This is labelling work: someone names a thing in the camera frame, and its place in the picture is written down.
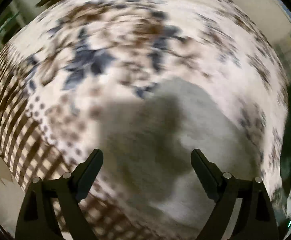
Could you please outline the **green metal rack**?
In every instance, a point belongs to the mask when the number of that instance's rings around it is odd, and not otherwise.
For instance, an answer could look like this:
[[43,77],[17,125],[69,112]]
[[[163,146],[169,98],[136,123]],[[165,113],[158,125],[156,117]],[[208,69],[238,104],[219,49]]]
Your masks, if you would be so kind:
[[0,49],[22,28],[19,23],[19,10],[13,5],[8,7],[0,15]]

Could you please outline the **grey fluffy pants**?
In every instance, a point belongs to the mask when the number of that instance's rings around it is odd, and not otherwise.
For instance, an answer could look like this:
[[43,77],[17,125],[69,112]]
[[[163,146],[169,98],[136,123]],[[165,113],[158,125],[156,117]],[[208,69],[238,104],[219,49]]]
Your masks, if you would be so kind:
[[100,149],[128,218],[182,239],[196,237],[214,207],[192,168],[193,150],[237,178],[258,175],[254,145],[205,90],[179,78],[145,99],[108,101]]

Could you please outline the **floral bed blanket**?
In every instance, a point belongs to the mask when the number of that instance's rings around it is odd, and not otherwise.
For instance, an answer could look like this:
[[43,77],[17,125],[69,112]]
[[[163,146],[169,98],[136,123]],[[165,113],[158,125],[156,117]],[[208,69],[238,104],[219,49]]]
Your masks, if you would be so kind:
[[[205,90],[254,145],[285,217],[287,78],[231,0],[63,0],[42,12],[0,51],[0,157],[22,189],[58,178],[100,149],[108,101],[145,99],[174,78]],[[128,218],[103,167],[81,208],[101,239],[182,239]]]

